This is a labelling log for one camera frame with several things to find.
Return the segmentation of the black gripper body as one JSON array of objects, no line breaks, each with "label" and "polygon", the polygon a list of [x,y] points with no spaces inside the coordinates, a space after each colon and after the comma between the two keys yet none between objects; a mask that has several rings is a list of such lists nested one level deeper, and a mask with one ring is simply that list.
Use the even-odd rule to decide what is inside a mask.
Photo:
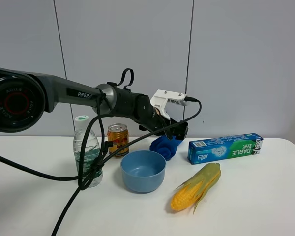
[{"label": "black gripper body", "polygon": [[[167,120],[155,110],[152,112],[138,112],[139,129],[141,131],[154,132],[164,127],[177,124],[174,119]],[[169,139],[175,137],[177,140],[184,140],[188,131],[188,123],[179,124],[175,127],[156,133],[157,136],[166,135]]]}]

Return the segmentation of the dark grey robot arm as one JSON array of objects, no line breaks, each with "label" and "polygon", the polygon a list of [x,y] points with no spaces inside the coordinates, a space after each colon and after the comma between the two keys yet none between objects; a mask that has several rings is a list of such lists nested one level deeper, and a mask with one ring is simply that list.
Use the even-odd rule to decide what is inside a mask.
[{"label": "dark grey robot arm", "polygon": [[178,140],[188,132],[188,123],[169,117],[163,110],[165,104],[151,103],[147,95],[133,93],[128,86],[108,82],[89,87],[54,75],[0,68],[0,132],[25,131],[58,103],[90,106],[100,115],[129,118],[142,131]]}]

